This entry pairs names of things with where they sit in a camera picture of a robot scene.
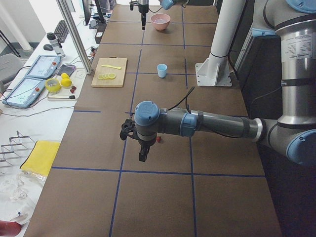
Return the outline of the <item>whole lemon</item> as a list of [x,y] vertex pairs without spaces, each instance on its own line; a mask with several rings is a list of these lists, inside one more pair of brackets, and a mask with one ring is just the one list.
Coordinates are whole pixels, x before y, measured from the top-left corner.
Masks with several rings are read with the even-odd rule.
[[70,77],[69,77],[69,75],[67,73],[62,73],[61,74],[61,78],[62,79],[69,79]]
[[63,78],[60,81],[63,87],[70,87],[72,85],[72,81],[69,78]]

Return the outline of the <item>white tray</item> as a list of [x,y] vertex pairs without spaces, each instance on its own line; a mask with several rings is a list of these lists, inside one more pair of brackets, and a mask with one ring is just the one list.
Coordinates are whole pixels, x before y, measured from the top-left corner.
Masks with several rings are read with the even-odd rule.
[[48,101],[75,101],[79,98],[79,94],[77,92],[77,89],[75,90],[74,94],[70,92],[72,86],[70,87],[61,87],[61,89],[58,92],[51,93],[49,92],[46,96]]

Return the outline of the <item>teach pendant upper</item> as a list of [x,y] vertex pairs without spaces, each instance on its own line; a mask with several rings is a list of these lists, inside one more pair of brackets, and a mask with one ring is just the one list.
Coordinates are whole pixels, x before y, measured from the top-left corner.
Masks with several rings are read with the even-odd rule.
[[57,70],[61,62],[58,55],[40,55],[26,73],[27,77],[48,79]]

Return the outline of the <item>black keyboard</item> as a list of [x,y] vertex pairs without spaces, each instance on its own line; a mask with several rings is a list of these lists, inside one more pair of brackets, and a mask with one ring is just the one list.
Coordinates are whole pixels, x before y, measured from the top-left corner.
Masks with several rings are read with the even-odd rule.
[[54,34],[57,36],[58,40],[61,43],[64,43],[67,38],[68,33],[69,33],[69,30],[66,25],[66,22],[64,20],[60,20],[54,30]]

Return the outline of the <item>lemon slice top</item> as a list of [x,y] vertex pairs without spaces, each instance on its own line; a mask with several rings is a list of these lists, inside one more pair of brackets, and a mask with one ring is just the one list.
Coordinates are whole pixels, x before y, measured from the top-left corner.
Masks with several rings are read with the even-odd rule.
[[114,79],[116,77],[115,73],[109,73],[109,78]]

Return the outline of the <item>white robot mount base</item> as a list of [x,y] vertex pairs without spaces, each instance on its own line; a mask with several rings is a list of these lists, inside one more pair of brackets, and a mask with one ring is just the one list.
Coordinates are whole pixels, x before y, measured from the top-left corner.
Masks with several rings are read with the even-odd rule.
[[232,86],[227,58],[209,57],[195,64],[198,86]]

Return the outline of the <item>pink bowl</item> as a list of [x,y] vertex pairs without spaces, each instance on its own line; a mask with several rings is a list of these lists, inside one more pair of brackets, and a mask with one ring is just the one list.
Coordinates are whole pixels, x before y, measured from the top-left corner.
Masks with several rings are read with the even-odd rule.
[[171,17],[164,13],[157,13],[151,16],[151,24],[158,31],[165,30],[168,27],[170,20]]

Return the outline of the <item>teach pendant lower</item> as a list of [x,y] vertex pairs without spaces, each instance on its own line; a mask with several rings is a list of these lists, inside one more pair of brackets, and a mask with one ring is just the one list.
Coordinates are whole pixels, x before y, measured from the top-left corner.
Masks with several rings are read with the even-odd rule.
[[45,89],[45,79],[24,77],[13,90],[4,97],[3,104],[18,107],[30,107]]

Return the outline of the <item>aluminium frame post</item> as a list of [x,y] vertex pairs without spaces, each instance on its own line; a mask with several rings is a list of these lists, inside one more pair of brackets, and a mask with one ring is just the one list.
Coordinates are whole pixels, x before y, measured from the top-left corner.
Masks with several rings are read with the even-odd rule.
[[72,14],[68,8],[68,5],[65,0],[56,0],[57,5],[60,9],[60,12],[65,20],[66,26],[68,27],[69,33],[71,35],[72,41],[74,43],[75,49],[78,53],[78,56],[86,70],[86,73],[90,75],[93,71],[90,60],[86,54],[86,50],[83,47],[83,43],[79,36],[79,32],[75,25],[75,22],[72,18]]

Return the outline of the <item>teach pendant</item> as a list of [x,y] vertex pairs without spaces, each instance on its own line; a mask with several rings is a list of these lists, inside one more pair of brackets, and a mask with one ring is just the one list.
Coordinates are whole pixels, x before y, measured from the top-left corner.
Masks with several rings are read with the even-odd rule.
[[48,79],[57,70],[61,62],[58,55],[40,55],[26,73],[27,77]]
[[18,107],[30,107],[45,89],[45,79],[24,77],[13,90],[4,97],[3,104]]

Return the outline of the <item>yellow tape roll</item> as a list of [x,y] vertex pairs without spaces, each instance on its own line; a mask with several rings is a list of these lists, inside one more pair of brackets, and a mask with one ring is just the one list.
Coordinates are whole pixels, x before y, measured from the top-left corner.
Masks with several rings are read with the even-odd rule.
[[45,88],[51,93],[58,92],[61,89],[61,87],[62,86],[58,79],[51,78],[45,81]]

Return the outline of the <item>light blue plastic cup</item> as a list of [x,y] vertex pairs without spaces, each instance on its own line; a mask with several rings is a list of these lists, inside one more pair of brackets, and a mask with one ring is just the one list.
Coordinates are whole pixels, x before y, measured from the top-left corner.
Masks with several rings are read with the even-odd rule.
[[160,78],[166,77],[167,65],[166,64],[158,64],[157,65],[157,72],[158,72],[158,76]]

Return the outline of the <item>clear water bottle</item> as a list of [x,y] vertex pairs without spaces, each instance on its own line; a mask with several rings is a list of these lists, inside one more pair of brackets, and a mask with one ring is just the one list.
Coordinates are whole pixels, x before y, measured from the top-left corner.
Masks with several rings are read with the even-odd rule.
[[47,36],[47,39],[49,40],[51,46],[53,47],[53,50],[55,51],[55,53],[58,56],[60,56],[61,58],[65,57],[65,53],[62,49],[62,45],[59,42],[57,36],[52,32],[47,33],[46,36]]

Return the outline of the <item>white pillar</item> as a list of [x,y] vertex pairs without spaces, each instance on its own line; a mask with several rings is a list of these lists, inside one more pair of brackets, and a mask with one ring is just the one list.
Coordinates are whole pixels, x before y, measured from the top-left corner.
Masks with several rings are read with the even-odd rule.
[[246,0],[223,0],[209,58],[228,55]]

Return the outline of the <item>yellow cloth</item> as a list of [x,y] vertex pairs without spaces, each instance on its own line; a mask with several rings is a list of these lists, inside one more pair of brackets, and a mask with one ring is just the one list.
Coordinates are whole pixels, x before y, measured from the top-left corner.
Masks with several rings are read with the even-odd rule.
[[20,169],[40,179],[46,179],[51,170],[60,142],[37,141],[27,159],[22,163]]

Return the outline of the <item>bamboo cutting board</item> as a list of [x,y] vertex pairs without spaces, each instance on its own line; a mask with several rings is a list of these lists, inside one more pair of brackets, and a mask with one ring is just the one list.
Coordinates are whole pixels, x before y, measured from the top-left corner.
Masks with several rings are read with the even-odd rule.
[[[112,66],[120,66],[122,67],[122,69],[118,70],[118,69],[113,69],[113,68],[102,67],[101,65],[104,65],[104,64],[112,65]],[[92,87],[123,87],[125,72],[126,72],[126,65],[127,65],[127,58],[115,58],[115,57],[99,58],[91,86]],[[115,73],[116,77],[114,79],[105,79],[105,80],[98,79],[99,74],[108,74],[108,73]]]

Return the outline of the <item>yellow plastic knife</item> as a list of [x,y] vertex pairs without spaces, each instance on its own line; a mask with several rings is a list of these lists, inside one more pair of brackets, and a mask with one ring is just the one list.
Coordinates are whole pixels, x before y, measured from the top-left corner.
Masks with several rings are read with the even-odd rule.
[[118,70],[121,70],[122,67],[120,66],[112,66],[112,65],[107,65],[107,64],[104,64],[104,65],[101,65],[102,67],[107,67],[107,68],[113,68],[113,69],[118,69]]

